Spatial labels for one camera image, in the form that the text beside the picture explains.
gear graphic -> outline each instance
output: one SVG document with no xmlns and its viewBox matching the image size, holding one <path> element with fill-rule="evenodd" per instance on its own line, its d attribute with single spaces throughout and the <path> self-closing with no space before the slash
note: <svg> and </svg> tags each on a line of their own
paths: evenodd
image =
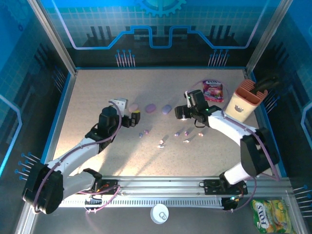
<svg viewBox="0 0 312 234">
<path fill-rule="evenodd" d="M 29 6 L 27 0 L 0 0 L 0 7 L 7 7 L 11 16 L 18 22 L 23 23 L 29 15 Z"/>
<path fill-rule="evenodd" d="M 136 4 L 139 4 L 146 14 L 151 13 L 153 17 L 174 14 L 176 10 L 181 10 L 181 5 L 185 3 L 186 0 L 136 0 Z"/>
</svg>

white round object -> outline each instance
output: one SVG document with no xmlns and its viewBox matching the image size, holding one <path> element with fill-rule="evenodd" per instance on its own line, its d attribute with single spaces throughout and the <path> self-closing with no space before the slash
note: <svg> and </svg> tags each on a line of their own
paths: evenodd
<svg viewBox="0 0 312 234">
<path fill-rule="evenodd" d="M 151 219 L 156 224 L 163 224 L 169 216 L 168 208 L 163 204 L 157 204 L 151 209 Z"/>
</svg>

glass panel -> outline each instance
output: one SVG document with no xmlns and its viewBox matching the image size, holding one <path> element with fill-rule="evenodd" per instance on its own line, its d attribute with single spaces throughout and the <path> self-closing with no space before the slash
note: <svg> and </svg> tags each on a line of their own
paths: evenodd
<svg viewBox="0 0 312 234">
<path fill-rule="evenodd" d="M 254 70 L 257 80 L 271 72 L 280 85 L 262 106 L 294 188 L 312 188 L 312 2 L 293 1 Z"/>
<path fill-rule="evenodd" d="M 77 67 L 246 66 L 279 0 L 42 0 Z"/>
<path fill-rule="evenodd" d="M 14 233 L 68 72 L 27 1 L 0 1 L 0 31 L 0 223 L 1 233 Z M 28 152 L 35 157 L 21 156 Z"/>
</svg>

camera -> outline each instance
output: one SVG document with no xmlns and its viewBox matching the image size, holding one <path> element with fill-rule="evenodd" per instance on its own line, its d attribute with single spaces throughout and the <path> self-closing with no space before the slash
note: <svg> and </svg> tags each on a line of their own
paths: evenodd
<svg viewBox="0 0 312 234">
<path fill-rule="evenodd" d="M 197 128 L 209 127 L 208 116 L 215 111 L 221 110 L 217 106 L 209 107 L 201 90 L 191 91 L 184 97 L 189 100 L 190 107 L 188 105 L 175 107 L 175 117 L 177 119 L 194 118 L 194 124 Z M 196 122 L 202 123 L 204 126 L 196 126 Z"/>
</svg>

purple candy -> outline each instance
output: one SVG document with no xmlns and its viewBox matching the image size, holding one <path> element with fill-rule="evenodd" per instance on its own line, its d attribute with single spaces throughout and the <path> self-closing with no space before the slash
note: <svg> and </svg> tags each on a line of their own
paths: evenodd
<svg viewBox="0 0 312 234">
<path fill-rule="evenodd" d="M 147 105 L 146 107 L 145 107 L 145 111 L 147 112 L 147 113 L 152 113 L 152 112 L 154 112 L 156 110 L 156 106 L 155 106 L 155 104 L 153 104 L 153 103 L 151 103 L 151 104 L 149 104 L 149 105 Z"/>
<path fill-rule="evenodd" d="M 171 110 L 172 110 L 171 105 L 165 105 L 165 106 L 161 109 L 161 111 L 162 111 L 162 113 L 163 113 L 164 115 L 169 114 L 169 112 L 171 112 Z"/>
</svg>

